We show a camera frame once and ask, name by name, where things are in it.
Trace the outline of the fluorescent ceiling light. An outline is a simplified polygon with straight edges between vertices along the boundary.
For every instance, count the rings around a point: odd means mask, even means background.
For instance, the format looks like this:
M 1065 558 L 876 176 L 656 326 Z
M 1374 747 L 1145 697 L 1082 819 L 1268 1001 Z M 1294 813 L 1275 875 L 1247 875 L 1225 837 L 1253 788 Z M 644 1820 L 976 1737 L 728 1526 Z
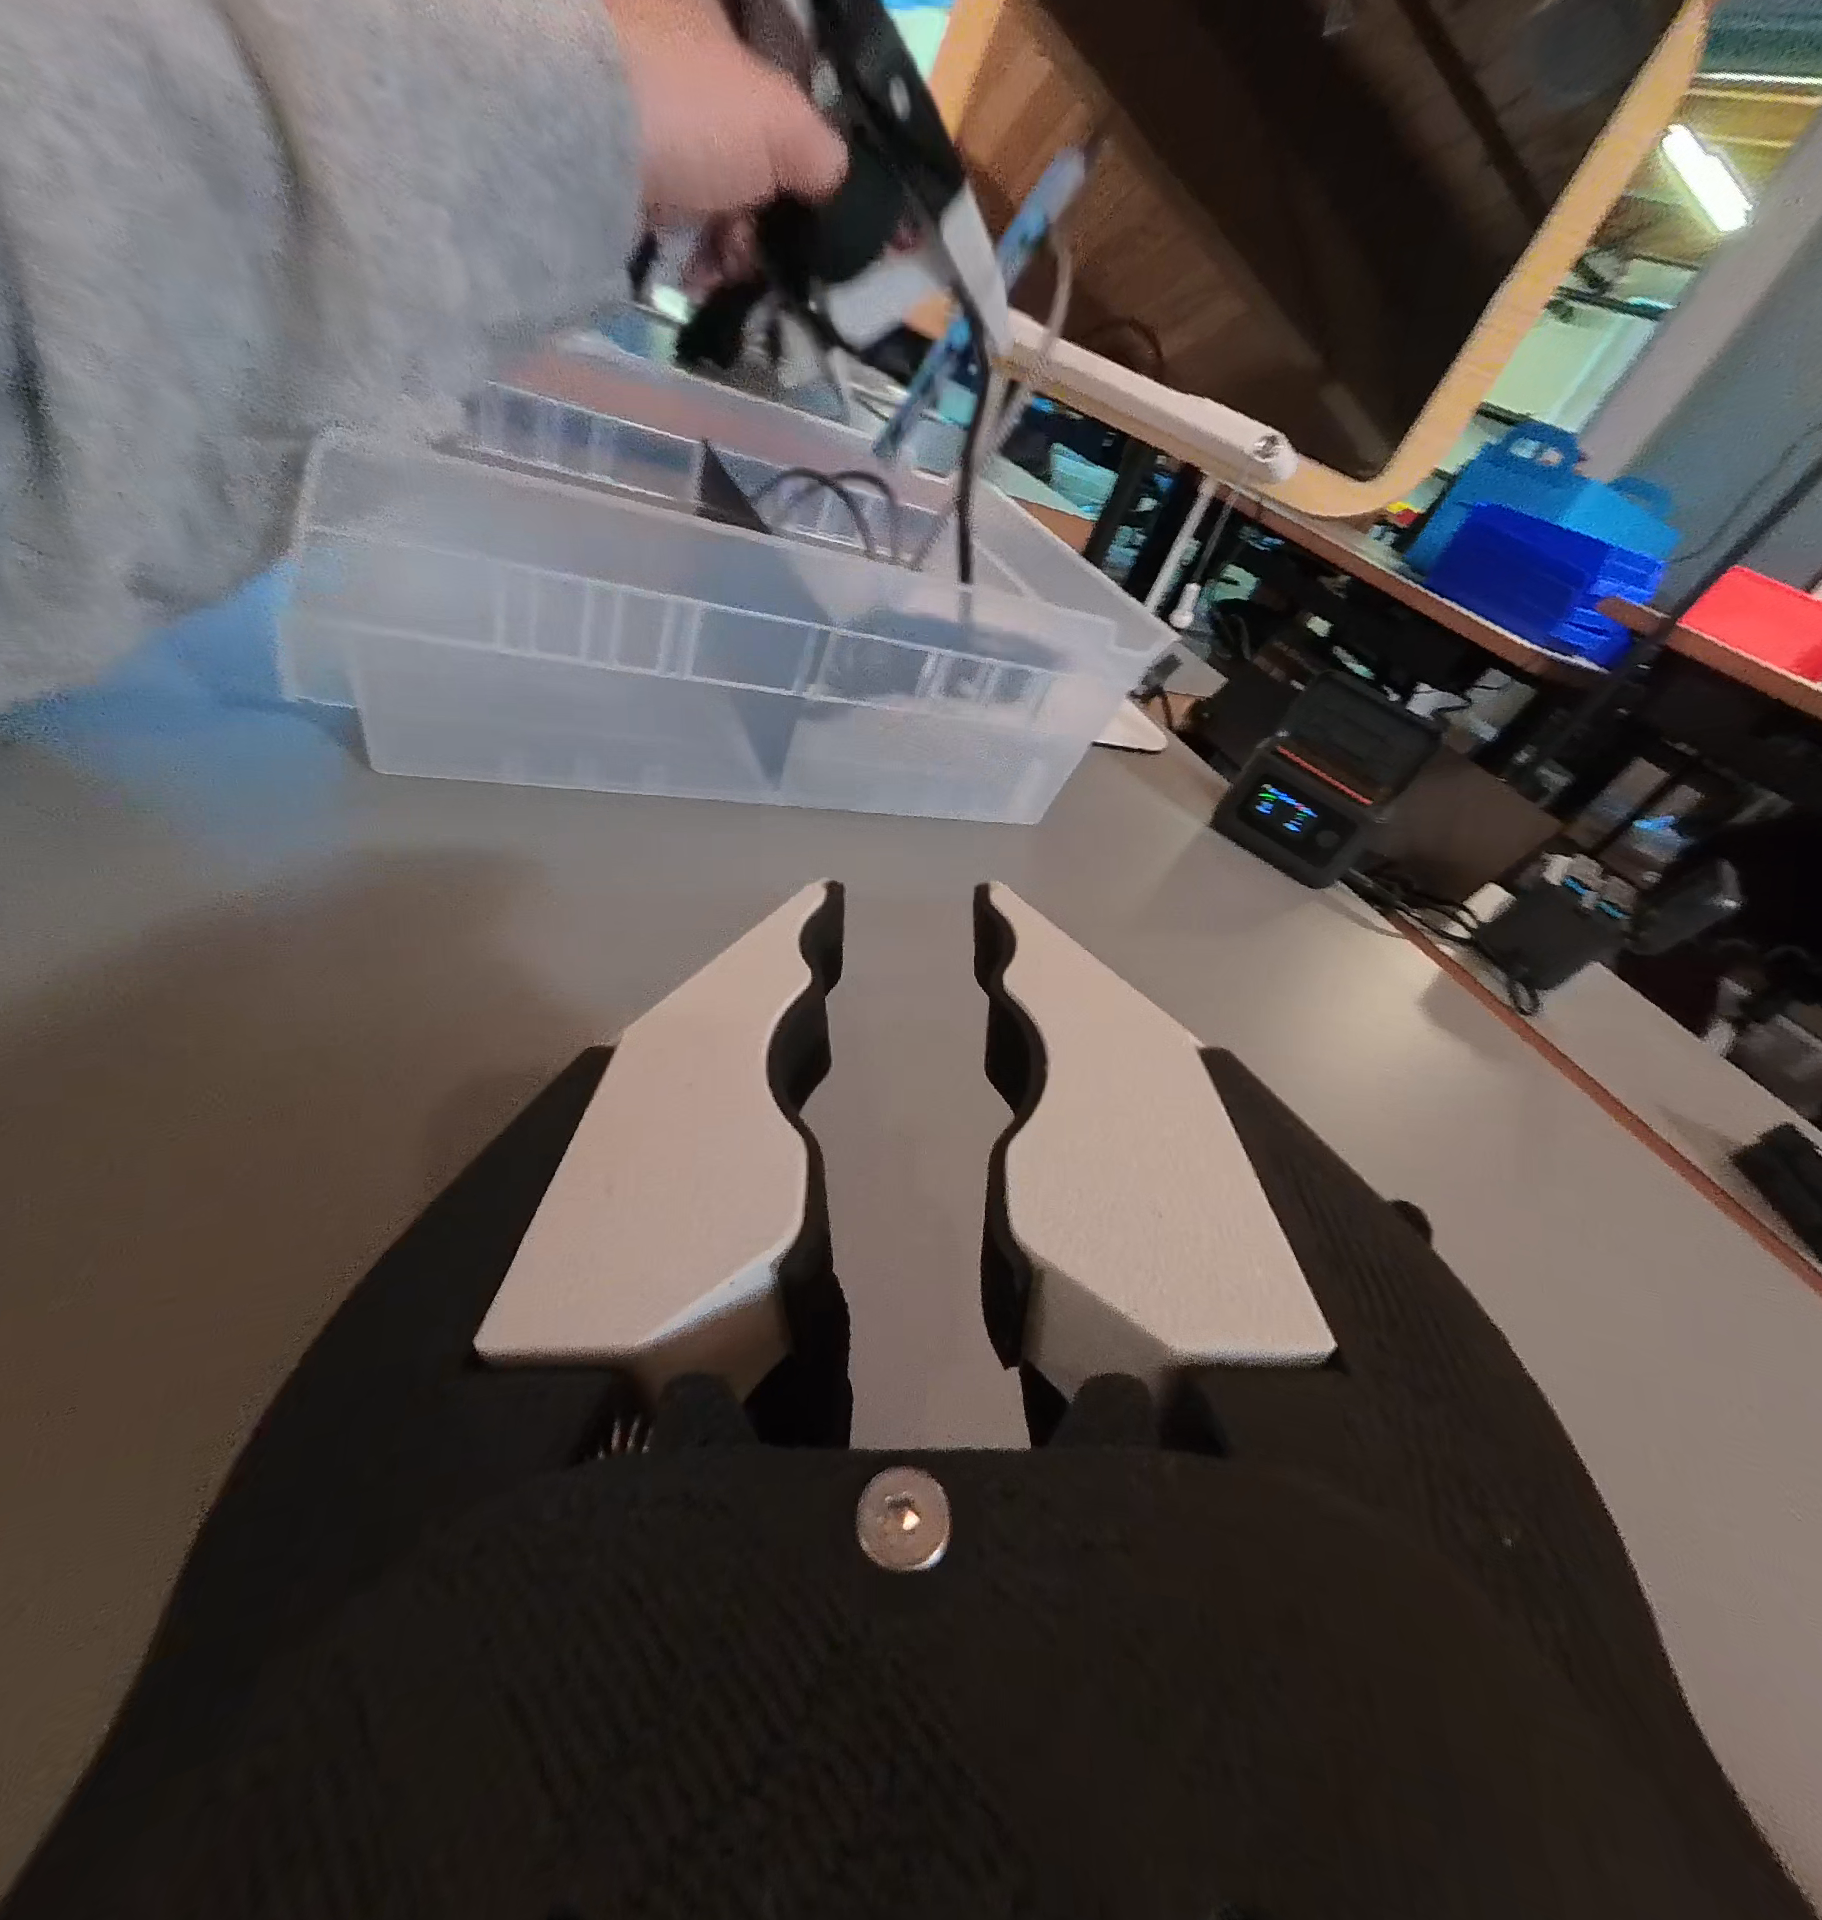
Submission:
M 1687 190 L 1712 235 L 1741 235 L 1753 220 L 1753 196 L 1737 168 L 1712 155 L 1690 124 L 1668 124 L 1661 136 L 1668 176 Z

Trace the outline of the black bin divider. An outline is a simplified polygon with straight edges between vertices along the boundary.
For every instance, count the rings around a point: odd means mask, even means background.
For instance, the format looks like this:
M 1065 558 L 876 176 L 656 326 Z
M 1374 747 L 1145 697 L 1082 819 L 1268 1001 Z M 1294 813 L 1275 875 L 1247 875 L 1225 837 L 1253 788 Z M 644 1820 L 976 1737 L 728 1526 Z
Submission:
M 763 504 L 763 490 L 775 476 L 779 466 L 742 449 L 699 443 L 695 511 L 747 533 L 775 533 L 765 518 L 772 504 Z

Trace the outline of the small red plastic bin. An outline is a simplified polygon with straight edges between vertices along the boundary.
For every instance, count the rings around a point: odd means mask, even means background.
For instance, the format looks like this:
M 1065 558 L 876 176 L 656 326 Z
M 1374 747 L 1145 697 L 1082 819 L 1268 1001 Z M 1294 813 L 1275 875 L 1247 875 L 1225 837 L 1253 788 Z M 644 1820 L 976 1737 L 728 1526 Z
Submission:
M 1723 572 L 1678 620 L 1750 665 L 1822 685 L 1822 600 L 1750 566 Z

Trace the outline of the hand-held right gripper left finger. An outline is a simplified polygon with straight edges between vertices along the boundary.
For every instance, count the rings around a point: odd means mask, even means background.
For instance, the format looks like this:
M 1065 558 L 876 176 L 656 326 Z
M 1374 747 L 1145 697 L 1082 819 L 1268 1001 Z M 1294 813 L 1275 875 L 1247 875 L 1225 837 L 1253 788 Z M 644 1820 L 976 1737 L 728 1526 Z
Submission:
M 783 1038 L 827 1042 L 843 885 L 809 879 L 610 1049 L 472 1335 L 491 1369 L 765 1379 L 790 1351 L 809 1142 Z

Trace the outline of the silver usb hub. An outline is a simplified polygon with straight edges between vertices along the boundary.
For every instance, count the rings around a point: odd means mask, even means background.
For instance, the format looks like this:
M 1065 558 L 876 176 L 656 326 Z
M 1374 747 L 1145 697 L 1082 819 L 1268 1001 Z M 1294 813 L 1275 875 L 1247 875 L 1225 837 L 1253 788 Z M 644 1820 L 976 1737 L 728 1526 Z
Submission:
M 1061 256 L 1061 293 L 1069 297 L 1071 269 L 1069 269 L 1069 212 L 1081 201 L 1093 172 L 1093 146 L 1061 147 L 1040 180 L 1021 201 L 1013 225 L 997 240 L 997 256 L 1005 266 L 1007 293 L 1021 284 L 1028 266 L 1040 250 Z M 905 397 L 886 415 L 883 430 L 876 434 L 880 462 L 905 462 L 913 449 L 913 434 L 940 405 L 948 385 L 964 372 L 991 372 L 1001 361 L 985 355 L 978 326 L 959 309 L 953 293 L 953 321 L 948 330 L 922 350 Z

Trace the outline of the rounded wooden panel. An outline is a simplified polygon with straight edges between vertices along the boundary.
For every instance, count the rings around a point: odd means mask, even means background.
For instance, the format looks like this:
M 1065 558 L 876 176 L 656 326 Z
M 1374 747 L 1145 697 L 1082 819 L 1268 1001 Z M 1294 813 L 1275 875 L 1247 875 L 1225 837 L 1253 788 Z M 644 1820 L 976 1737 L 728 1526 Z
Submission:
M 1065 339 L 1281 430 L 1361 518 L 1466 434 L 1657 146 L 1709 6 L 953 6 L 931 90 L 1001 230 L 1061 147 Z

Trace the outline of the clear acrylic panel stand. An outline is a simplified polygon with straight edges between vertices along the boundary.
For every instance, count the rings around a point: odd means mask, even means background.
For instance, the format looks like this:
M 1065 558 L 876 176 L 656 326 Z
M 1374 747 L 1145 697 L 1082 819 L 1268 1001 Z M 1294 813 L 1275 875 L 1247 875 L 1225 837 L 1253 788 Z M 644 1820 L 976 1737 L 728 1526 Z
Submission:
M 1093 747 L 1159 756 L 1165 736 L 1156 724 L 1125 721 L 1125 711 L 1133 706 L 1145 671 L 1176 648 L 1176 634 L 1156 615 L 1156 595 L 1176 577 L 1185 544 L 1165 549 L 1151 583 L 1134 595 L 1103 572 L 1125 515 L 1141 504 L 1159 462 L 1198 471 L 1198 495 L 1181 511 L 1181 537 L 1192 537 L 1214 504 L 1290 504 L 1298 481 L 1313 479 L 1313 466 L 1281 430 L 1253 424 L 1225 402 L 1181 392 L 1146 372 L 1133 372 L 1103 355 L 1049 343 L 1043 326 L 1028 318 L 1014 321 L 1014 355 L 1005 365 L 1014 397 L 1049 397 L 1061 415 L 1101 424 L 1125 440 L 1125 462 L 1082 544 L 1089 572 L 1103 592 L 1103 610 L 1117 620 L 1117 648 L 1125 650 L 1125 665 L 1113 671 L 1118 687 L 1094 706 Z

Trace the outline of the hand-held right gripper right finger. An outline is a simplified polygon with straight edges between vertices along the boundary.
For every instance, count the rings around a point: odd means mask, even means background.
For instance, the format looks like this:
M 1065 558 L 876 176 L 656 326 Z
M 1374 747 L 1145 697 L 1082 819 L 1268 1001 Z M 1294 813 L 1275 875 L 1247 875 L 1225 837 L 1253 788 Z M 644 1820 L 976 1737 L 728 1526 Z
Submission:
M 1319 1366 L 1338 1356 L 1205 1045 L 1021 900 L 976 889 L 988 1081 L 978 1298 L 1033 1376 Z

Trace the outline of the black battery charger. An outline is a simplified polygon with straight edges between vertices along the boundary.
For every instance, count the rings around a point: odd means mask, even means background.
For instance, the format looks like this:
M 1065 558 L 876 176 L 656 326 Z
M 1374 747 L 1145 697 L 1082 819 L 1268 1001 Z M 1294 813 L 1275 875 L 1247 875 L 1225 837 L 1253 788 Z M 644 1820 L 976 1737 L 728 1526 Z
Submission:
M 1525 1020 L 1591 964 L 1613 962 L 1634 934 L 1634 892 L 1591 855 L 1544 855 L 1509 903 L 1477 924 L 1471 958 Z

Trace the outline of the small black box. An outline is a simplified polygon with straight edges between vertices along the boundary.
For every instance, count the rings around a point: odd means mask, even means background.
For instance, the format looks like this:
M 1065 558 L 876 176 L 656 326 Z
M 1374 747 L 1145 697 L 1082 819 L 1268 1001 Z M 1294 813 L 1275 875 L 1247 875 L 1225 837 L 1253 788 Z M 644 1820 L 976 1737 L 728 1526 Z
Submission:
M 1774 1127 L 1737 1144 L 1731 1167 L 1822 1265 L 1822 1149 L 1798 1127 Z

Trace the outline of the person's left forearm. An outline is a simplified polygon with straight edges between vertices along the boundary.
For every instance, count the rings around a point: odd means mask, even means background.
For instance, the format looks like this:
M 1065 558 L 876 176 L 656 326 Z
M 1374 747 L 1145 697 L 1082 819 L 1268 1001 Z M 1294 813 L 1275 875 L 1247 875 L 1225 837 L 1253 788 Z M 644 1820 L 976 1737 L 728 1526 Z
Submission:
M 604 6 L 0 6 L 0 714 L 263 572 L 320 434 L 443 430 L 636 225 Z

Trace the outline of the blue handled tote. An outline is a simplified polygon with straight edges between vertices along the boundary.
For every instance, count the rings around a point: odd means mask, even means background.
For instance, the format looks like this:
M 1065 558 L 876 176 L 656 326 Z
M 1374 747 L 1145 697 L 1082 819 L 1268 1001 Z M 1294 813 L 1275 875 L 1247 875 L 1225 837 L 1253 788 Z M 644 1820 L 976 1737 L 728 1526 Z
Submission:
M 1587 466 L 1577 434 L 1544 424 L 1518 424 L 1461 466 L 1408 537 L 1403 566 L 1426 577 L 1477 508 L 1534 515 L 1653 564 L 1668 564 L 1682 544 L 1657 481 L 1600 481 Z

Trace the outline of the person's left hand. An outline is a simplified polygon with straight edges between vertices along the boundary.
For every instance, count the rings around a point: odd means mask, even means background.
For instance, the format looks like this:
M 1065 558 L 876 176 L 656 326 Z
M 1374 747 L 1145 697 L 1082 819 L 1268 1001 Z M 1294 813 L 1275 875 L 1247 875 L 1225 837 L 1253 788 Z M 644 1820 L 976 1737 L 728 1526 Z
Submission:
M 824 205 L 845 180 L 845 139 L 715 6 L 626 6 L 613 37 L 644 220 L 695 235 L 685 289 L 755 279 L 755 219 L 783 196 Z

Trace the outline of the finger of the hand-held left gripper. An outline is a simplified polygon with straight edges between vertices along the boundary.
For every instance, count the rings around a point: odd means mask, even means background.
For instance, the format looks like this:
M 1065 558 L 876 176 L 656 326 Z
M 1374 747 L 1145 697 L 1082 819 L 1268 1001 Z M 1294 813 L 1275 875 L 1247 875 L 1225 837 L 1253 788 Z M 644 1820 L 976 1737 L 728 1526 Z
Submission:
M 959 309 L 978 326 L 985 355 L 1005 361 L 1013 355 L 1013 306 L 997 240 L 971 194 L 955 194 L 937 220 L 937 250 Z

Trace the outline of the clear plastic storage bin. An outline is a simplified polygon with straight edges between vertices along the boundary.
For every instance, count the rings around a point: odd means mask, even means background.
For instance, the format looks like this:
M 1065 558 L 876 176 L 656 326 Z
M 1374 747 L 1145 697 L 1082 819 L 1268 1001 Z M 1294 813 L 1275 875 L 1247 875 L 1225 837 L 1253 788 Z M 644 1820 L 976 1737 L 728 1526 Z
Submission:
M 437 446 L 304 462 L 279 693 L 371 768 L 1033 829 L 1125 650 L 1089 564 L 991 486 L 678 372 L 491 385 Z M 699 443 L 779 466 L 775 533 L 695 511 Z

